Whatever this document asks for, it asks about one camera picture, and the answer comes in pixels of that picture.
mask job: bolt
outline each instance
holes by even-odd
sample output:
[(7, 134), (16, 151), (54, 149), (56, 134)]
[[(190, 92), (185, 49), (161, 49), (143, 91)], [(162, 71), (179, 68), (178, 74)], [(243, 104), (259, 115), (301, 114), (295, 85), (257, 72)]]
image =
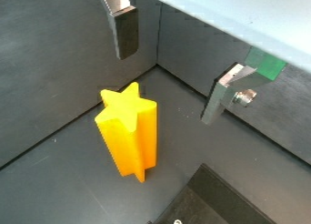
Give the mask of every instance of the bolt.
[(247, 89), (242, 92), (237, 92), (234, 103), (239, 103), (243, 107), (247, 107), (255, 97), (257, 92), (251, 89)]

